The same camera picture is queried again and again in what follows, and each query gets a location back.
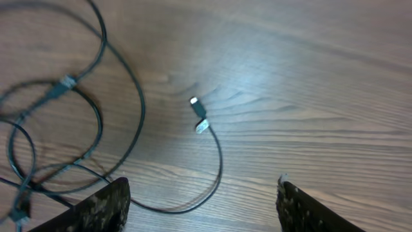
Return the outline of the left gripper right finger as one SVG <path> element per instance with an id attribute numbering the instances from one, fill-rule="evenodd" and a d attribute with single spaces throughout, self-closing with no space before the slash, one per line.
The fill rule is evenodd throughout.
<path id="1" fill-rule="evenodd" d="M 283 232 L 364 232 L 289 182 L 287 174 L 277 181 L 276 209 Z"/>

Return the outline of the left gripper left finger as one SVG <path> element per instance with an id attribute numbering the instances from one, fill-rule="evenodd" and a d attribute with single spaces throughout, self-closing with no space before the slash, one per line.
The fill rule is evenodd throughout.
<path id="1" fill-rule="evenodd" d="M 120 177 L 30 232 L 122 232 L 130 203 L 129 181 Z"/>

